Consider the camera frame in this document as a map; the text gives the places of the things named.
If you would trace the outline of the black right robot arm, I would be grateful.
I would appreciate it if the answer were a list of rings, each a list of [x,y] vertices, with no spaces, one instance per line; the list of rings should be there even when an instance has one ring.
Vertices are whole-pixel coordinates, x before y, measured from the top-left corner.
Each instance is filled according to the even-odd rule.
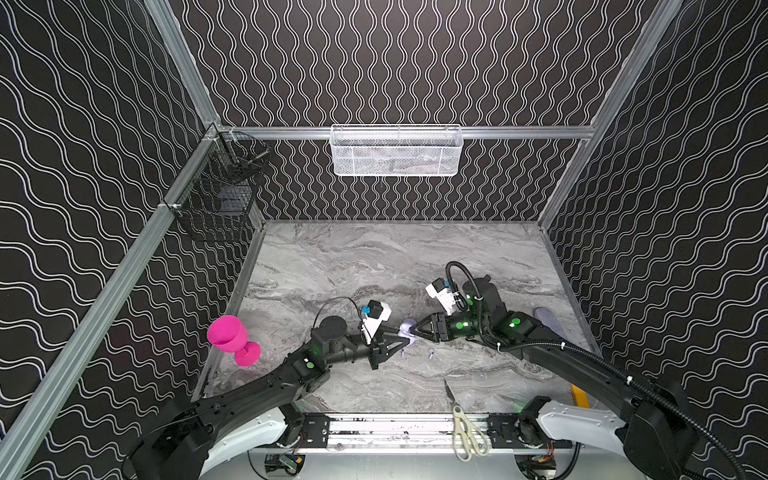
[[[427,284],[427,295],[443,310],[418,321],[412,333],[442,343],[465,338],[498,353],[538,365],[593,396],[604,410],[567,412],[553,400],[538,397],[519,415],[522,442],[538,445],[568,440],[624,456],[651,479],[699,478],[688,463],[701,441],[713,446],[739,479],[747,476],[737,455],[706,426],[696,421],[681,385],[622,369],[568,341],[532,315],[513,311],[501,300],[490,276],[468,275],[463,285],[450,261],[445,275]]]

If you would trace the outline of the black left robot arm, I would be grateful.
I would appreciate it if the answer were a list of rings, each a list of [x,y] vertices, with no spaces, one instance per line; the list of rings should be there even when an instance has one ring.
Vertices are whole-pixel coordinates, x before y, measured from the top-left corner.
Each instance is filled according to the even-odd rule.
[[[218,441],[316,391],[334,364],[363,359],[375,370],[409,344],[390,327],[366,342],[362,334],[347,333],[343,318],[328,316],[270,373],[224,394],[167,402],[122,461],[120,473],[125,479],[196,479]]]

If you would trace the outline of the purple earbud charging case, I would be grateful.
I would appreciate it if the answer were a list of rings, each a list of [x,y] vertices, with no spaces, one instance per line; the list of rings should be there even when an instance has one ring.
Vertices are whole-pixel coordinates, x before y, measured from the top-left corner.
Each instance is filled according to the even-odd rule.
[[[415,319],[406,318],[399,326],[398,335],[402,338],[406,338],[409,341],[409,345],[412,345],[418,339],[418,337],[411,331],[415,324]]]

